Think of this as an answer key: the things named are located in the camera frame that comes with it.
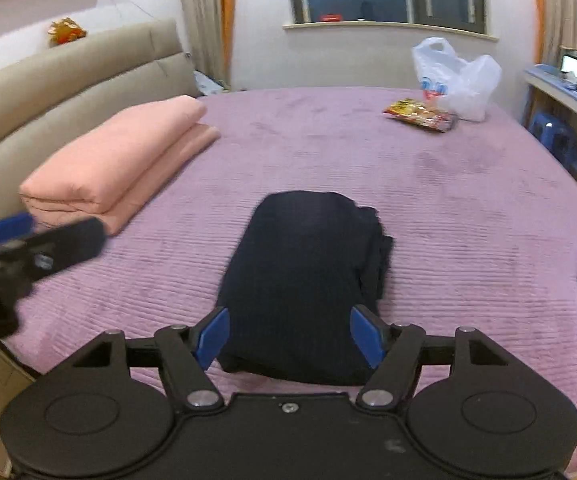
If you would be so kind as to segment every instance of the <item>headboard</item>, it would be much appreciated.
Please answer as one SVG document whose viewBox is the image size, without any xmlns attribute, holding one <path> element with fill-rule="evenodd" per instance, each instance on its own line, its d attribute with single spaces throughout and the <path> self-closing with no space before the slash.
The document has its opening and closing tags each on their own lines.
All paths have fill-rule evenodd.
<svg viewBox="0 0 577 480">
<path fill-rule="evenodd" d="M 19 185 L 71 140 L 126 107 L 188 94 L 193 65 L 174 20 L 101 32 L 0 70 L 0 219 Z"/>
</svg>

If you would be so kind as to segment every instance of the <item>orange plush toy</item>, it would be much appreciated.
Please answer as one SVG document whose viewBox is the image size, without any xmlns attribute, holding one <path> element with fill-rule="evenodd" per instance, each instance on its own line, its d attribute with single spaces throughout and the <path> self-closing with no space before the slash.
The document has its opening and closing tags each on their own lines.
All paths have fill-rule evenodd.
<svg viewBox="0 0 577 480">
<path fill-rule="evenodd" d="M 76 41 L 79 40 L 79 38 L 85 38 L 88 34 L 88 32 L 83 30 L 83 28 L 77 25 L 71 18 L 64 18 L 63 20 L 52 23 L 48 33 L 50 34 L 51 44 L 53 45 Z"/>
</svg>

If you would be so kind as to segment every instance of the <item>dark folded shirt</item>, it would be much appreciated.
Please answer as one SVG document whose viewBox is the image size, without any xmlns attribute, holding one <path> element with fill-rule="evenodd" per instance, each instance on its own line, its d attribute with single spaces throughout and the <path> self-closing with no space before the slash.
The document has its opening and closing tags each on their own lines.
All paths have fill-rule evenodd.
<svg viewBox="0 0 577 480">
<path fill-rule="evenodd" d="M 377 212 L 337 193 L 267 196 L 220 285 L 231 314 L 219 362 L 229 372 L 318 384 L 371 374 L 350 335 L 350 309 L 377 313 L 393 239 Z"/>
</svg>

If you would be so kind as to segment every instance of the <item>bed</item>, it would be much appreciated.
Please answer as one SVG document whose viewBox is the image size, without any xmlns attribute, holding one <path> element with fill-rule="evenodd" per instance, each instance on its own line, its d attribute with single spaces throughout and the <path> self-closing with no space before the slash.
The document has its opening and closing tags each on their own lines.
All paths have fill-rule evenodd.
<svg viewBox="0 0 577 480">
<path fill-rule="evenodd" d="M 128 105 L 198 95 L 176 38 L 172 23 L 128 27 L 0 72 L 0 218 L 21 211 L 16 187 L 70 139 Z M 213 308 L 266 194 L 336 191 L 375 207 L 396 239 L 380 304 L 387 321 L 440 335 L 477 326 L 577 405 L 577 183 L 495 106 L 485 123 L 461 121 L 442 135 L 382 117 L 385 105 L 408 96 L 417 92 L 296 88 L 203 98 L 203 122 L 222 139 L 103 256 L 40 283 L 20 303 L 24 326 L 6 346 L 46 372 L 106 329 L 143 337 L 193 324 Z M 155 370 L 133 373 L 158 386 Z M 446 373 L 425 369 L 420 387 Z M 209 374 L 225 394 L 331 389 L 228 375 L 217 365 Z"/>
</svg>

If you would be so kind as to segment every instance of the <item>window sill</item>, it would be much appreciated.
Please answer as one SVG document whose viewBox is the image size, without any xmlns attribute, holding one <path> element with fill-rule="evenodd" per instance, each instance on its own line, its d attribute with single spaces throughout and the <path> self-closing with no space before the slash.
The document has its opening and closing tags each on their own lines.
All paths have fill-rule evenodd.
<svg viewBox="0 0 577 480">
<path fill-rule="evenodd" d="M 315 27 L 399 27 L 399 28 L 417 28 L 421 30 L 433 30 L 443 32 L 444 34 L 461 34 L 462 36 L 470 36 L 471 38 L 478 38 L 479 40 L 499 41 L 495 36 L 488 34 L 480 34 L 479 32 L 471 32 L 469 30 L 459 30 L 458 28 L 437 27 L 435 25 L 420 25 L 419 23 L 394 23 L 394 22 L 314 22 L 314 23 L 292 23 L 283 25 L 284 30 L 293 30 L 295 28 L 315 28 Z"/>
</svg>

